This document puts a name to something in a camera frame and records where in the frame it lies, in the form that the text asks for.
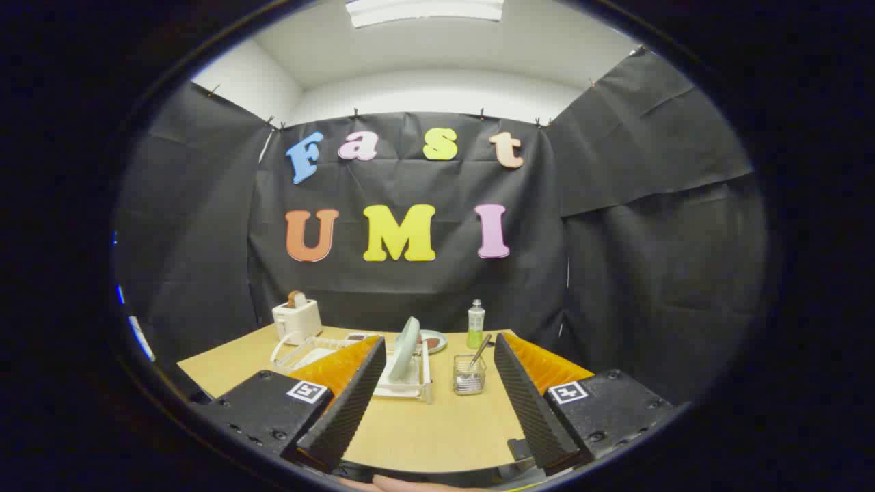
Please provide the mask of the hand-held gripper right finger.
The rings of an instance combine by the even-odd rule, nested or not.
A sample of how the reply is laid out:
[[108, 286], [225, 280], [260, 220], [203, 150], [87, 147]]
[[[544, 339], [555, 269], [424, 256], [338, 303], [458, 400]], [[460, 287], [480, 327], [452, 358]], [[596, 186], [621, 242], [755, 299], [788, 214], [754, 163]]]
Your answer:
[[494, 366], [545, 474], [606, 458], [675, 417], [672, 402], [618, 368], [593, 373], [515, 334], [497, 336]]

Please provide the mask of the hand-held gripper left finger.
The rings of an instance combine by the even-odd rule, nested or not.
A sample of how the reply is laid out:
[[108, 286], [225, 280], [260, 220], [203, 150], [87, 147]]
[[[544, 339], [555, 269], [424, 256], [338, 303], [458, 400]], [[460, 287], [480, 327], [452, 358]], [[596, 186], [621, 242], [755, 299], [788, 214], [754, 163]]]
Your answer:
[[366, 337], [290, 374], [259, 370], [195, 409], [260, 454], [332, 472], [362, 422], [386, 361], [384, 338]]

